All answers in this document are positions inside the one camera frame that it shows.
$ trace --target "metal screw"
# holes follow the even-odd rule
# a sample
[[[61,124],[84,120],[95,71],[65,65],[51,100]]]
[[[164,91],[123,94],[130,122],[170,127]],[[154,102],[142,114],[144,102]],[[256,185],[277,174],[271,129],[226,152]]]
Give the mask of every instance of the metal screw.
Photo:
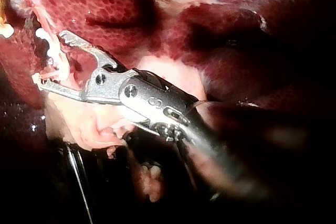
[[[136,86],[134,85],[128,85],[125,88],[125,95],[127,98],[135,97],[137,93],[138,93],[138,90],[136,89]]]
[[[96,84],[98,85],[104,85],[104,83],[106,82],[106,76],[105,74],[99,74],[96,76]]]

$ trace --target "silver metal part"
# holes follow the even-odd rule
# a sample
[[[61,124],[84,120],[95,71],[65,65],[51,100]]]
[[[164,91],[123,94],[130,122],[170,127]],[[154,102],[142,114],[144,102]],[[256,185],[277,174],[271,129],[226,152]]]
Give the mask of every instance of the silver metal part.
[[[41,83],[37,83],[39,89],[80,102],[122,105],[119,100],[119,87],[125,80],[139,73],[136,70],[118,72],[123,71],[125,66],[69,31],[62,31],[59,36],[65,40],[66,44],[79,47],[92,54],[97,60],[97,68],[91,74],[83,90],[67,88],[51,80],[42,80]]]
[[[126,119],[167,141],[177,139],[175,134],[180,123],[189,124],[183,115],[197,101],[195,97],[151,72],[127,70],[111,55],[67,30],[59,36],[66,44],[93,55],[97,68],[83,90],[67,88],[51,80],[37,83],[40,90],[80,102],[123,105],[120,111]]]
[[[119,99],[127,108],[148,118],[141,124],[143,129],[173,141],[179,124],[188,126],[189,121],[183,115],[197,99],[166,81],[159,85],[153,81],[153,73],[147,74],[151,82],[143,76],[126,80],[120,87]]]

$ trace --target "white fibrous tissue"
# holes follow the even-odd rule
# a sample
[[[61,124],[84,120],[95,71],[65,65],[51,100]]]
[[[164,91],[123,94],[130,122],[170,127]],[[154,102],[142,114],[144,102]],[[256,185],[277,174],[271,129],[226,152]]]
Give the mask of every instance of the white fibrous tissue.
[[[58,68],[57,80],[65,81],[70,74],[70,65],[65,53],[61,51],[60,42],[57,36],[50,36],[43,28],[36,30],[36,36],[40,39],[45,39],[49,43],[49,50],[47,56],[51,57],[54,61],[54,66]]]

